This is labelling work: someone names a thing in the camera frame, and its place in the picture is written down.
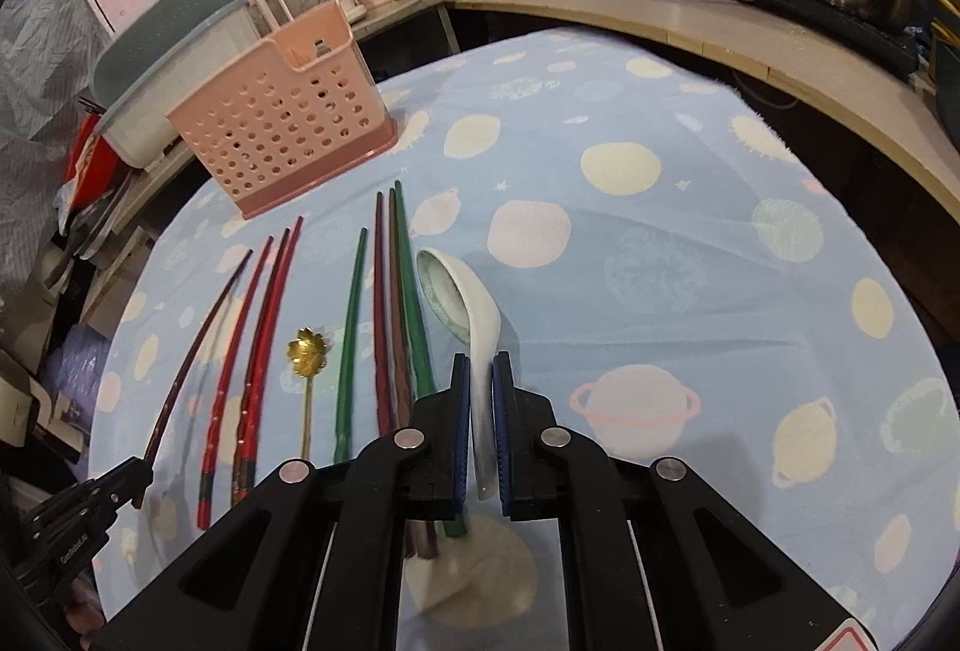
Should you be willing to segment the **black induction cooker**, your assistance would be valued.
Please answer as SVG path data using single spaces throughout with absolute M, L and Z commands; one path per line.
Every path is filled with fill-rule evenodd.
M 885 34 L 875 25 L 820 0 L 752 0 L 768 13 L 814 29 L 858 55 L 889 71 L 900 80 L 908 80 L 919 66 L 918 52 L 907 34 Z

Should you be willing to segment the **red chopstick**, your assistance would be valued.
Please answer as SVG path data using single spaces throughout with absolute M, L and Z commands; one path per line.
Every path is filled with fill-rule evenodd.
M 244 392 L 241 397 L 241 407 L 239 408 L 239 424 L 236 430 L 235 457 L 233 458 L 233 467 L 231 467 L 231 493 L 229 501 L 231 505 L 239 502 L 244 495 L 244 458 L 247 449 L 247 440 L 249 440 L 249 427 L 251 426 L 251 409 L 256 396 L 257 385 L 262 375 L 262 354 L 263 342 L 265 342 L 265 331 L 267 331 L 268 321 L 272 318 L 274 309 L 275 292 L 278 287 L 278 276 L 280 275 L 281 263 L 285 258 L 286 247 L 290 243 L 290 229 L 286 229 L 280 238 L 277 256 L 274 259 L 274 265 L 270 271 L 270 277 L 267 280 L 267 287 L 263 294 L 262 303 L 260 303 L 260 313 L 257 316 L 256 329 L 254 329 L 254 339 L 252 339 L 251 353 L 249 353 L 249 362 L 245 370 Z
M 249 427 L 249 440 L 247 440 L 247 449 L 245 450 L 244 458 L 244 495 L 242 498 L 247 497 L 249 492 L 251 492 L 252 487 L 256 483 L 256 469 L 257 469 L 257 451 L 259 451 L 259 436 L 260 436 L 260 420 L 262 420 L 262 408 L 263 408 L 263 398 L 265 397 L 265 387 L 267 386 L 267 375 L 268 369 L 270 368 L 270 360 L 272 360 L 272 353 L 274 353 L 274 342 L 275 342 L 275 331 L 277 330 L 278 315 L 280 314 L 281 300 L 283 300 L 283 295 L 285 295 L 286 280 L 288 280 L 288 274 L 290 274 L 291 263 L 293 263 L 293 256 L 295 256 L 296 245 L 298 244 L 299 237 L 302 232 L 302 222 L 304 222 L 304 217 L 298 215 L 291 227 L 290 233 L 290 243 L 286 247 L 285 258 L 283 258 L 283 263 L 281 263 L 280 275 L 278 276 L 278 287 L 275 292 L 274 300 L 274 309 L 272 310 L 272 318 L 268 321 L 267 331 L 265 331 L 265 342 L 263 342 L 263 354 L 262 354 L 262 375 L 260 375 L 260 381 L 257 385 L 256 396 L 254 396 L 254 404 L 252 404 L 252 415 L 251 415 L 251 426 Z
M 245 321 L 249 316 L 249 310 L 252 307 L 252 300 L 256 295 L 259 286 L 260 276 L 265 268 L 265 261 L 270 256 L 270 251 L 274 246 L 274 237 L 269 236 L 263 243 L 257 258 L 257 266 L 252 274 L 251 282 L 247 286 L 244 298 L 242 299 L 241 309 L 238 319 L 233 326 L 231 339 L 229 339 L 228 350 L 221 367 L 220 378 L 218 378 L 217 391 L 213 397 L 212 412 L 210 412 L 210 422 L 206 429 L 205 448 L 203 448 L 202 467 L 200 468 L 199 499 L 197 500 L 197 514 L 195 514 L 195 523 L 200 531 L 206 531 L 212 522 L 213 508 L 213 484 L 215 483 L 215 474 L 217 474 L 218 448 L 220 447 L 220 436 L 223 430 L 223 417 L 226 410 L 226 401 L 228 401 L 229 387 L 233 380 L 233 370 L 238 358 L 238 350 L 241 345 L 242 335 L 244 334 Z

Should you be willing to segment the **blue planet print tablecloth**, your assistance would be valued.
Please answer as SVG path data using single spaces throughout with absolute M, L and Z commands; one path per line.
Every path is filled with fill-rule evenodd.
M 907 294 L 861 227 L 736 91 L 583 30 L 540 32 L 387 80 L 392 151 L 256 219 L 206 183 L 156 241 L 110 346 L 89 460 L 142 453 L 200 326 L 251 248 L 304 217 L 257 467 L 299 453 L 301 328 L 343 341 L 359 231 L 402 183 L 412 247 L 462 259 L 501 314 L 521 386 L 619 458 L 674 454 L 867 625 L 900 644 L 958 552 L 958 412 Z M 355 446 L 377 433 L 371 312 L 356 331 Z M 108 614 L 199 534 L 210 399 L 172 412 L 142 509 L 94 573 Z

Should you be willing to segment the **red plastic basin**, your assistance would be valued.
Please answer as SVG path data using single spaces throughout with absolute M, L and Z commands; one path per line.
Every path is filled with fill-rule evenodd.
M 68 154 L 65 201 L 70 212 L 91 206 L 99 197 L 121 186 L 130 172 L 127 163 L 98 133 L 99 119 L 96 113 L 85 115 Z

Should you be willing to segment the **grey striped cloth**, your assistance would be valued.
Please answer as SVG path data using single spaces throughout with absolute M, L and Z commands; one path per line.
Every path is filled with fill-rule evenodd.
M 86 0 L 2 4 L 2 303 L 11 305 L 55 219 L 80 124 L 78 95 L 106 48 Z

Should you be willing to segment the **gold flower spoon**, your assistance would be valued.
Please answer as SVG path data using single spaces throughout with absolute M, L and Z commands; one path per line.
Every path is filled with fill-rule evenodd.
M 304 383 L 301 415 L 301 445 L 299 457 L 308 461 L 311 456 L 311 440 L 313 439 L 313 396 L 314 380 L 327 365 L 329 342 L 322 332 L 309 328 L 301 328 L 295 339 L 288 344 L 288 360 L 291 371 L 301 378 Z

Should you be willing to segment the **grey dish drainer box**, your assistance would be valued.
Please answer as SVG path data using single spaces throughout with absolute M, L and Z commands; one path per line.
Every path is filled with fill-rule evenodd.
M 99 56 L 91 92 L 98 133 L 132 169 L 178 139 L 172 107 L 259 40 L 244 0 L 160 0 Z

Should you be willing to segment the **green chopstick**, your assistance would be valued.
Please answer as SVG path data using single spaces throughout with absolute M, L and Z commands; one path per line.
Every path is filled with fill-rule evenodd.
M 438 433 L 439 443 L 427 443 L 427 453 L 415 459 L 412 469 L 412 495 L 410 495 L 410 521 L 425 521 L 436 526 L 439 511 L 444 513 L 444 532 L 448 537 L 464 537 L 467 526 L 464 518 L 456 520 L 451 492 L 451 393 L 441 392 L 441 401 L 433 403 L 431 396 L 438 392 L 434 382 L 427 330 L 423 325 L 418 280 L 413 269 L 413 253 L 410 248 L 409 227 L 405 215 L 402 183 L 395 180 L 392 189 L 397 194 L 398 246 L 400 247 L 400 272 L 404 284 L 404 313 L 410 362 L 413 368 L 413 418 L 415 425 L 423 412 L 427 413 L 428 433 Z

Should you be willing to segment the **maroon chopstick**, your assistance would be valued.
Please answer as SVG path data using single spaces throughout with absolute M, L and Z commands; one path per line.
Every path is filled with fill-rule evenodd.
M 373 346 L 374 392 L 376 393 L 377 433 L 384 436 L 392 430 L 391 380 L 389 380 L 389 346 L 387 346 L 386 298 L 384 298 L 384 196 L 376 194 L 374 204 L 373 243 Z

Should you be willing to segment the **green chopstick single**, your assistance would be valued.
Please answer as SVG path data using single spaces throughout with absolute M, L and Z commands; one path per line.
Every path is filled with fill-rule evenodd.
M 342 357 L 338 367 L 337 405 L 335 406 L 334 461 L 345 463 L 352 454 L 353 383 L 355 382 L 356 331 L 358 331 L 359 299 L 363 289 L 364 256 L 368 246 L 368 229 L 359 231 L 353 259 L 352 280 L 348 292 L 347 314 L 343 325 Z

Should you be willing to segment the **white ceramic soup spoon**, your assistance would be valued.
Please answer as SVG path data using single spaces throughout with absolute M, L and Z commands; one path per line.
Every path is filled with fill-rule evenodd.
M 477 495 L 496 492 L 496 446 L 491 402 L 491 362 L 498 352 L 501 314 L 487 287 L 462 259 L 434 248 L 416 253 L 416 275 L 436 318 L 467 348 L 470 362 L 470 414 Z

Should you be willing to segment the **pink perforated utensil basket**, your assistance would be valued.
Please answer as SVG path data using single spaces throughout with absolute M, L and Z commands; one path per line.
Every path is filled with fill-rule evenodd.
M 390 149 L 398 128 L 337 0 L 231 59 L 167 112 L 244 219 Z

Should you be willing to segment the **dark brown chopstick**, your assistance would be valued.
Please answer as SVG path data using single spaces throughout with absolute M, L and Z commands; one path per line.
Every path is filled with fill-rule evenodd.
M 172 412 L 181 397 L 185 399 L 185 408 L 189 412 L 190 419 L 195 419 L 200 414 L 200 403 L 203 399 L 205 397 L 210 399 L 210 410 L 206 416 L 206 428 L 208 428 L 213 397 L 217 391 L 218 378 L 220 378 L 224 356 L 228 350 L 231 332 L 238 319 L 245 291 L 251 282 L 252 274 L 249 272 L 249 264 L 252 256 L 254 252 L 251 248 L 245 248 L 238 267 L 231 272 L 231 277 L 218 295 L 212 311 L 200 326 L 199 334 L 189 347 L 181 368 L 174 376 L 171 389 L 167 392 L 161 406 L 155 428 L 149 435 L 145 456 L 143 456 L 147 463 L 155 464 L 158 461 L 164 432 L 167 424 L 171 422 Z M 197 446 L 200 467 L 202 467 L 205 440 L 203 440 L 203 446 Z

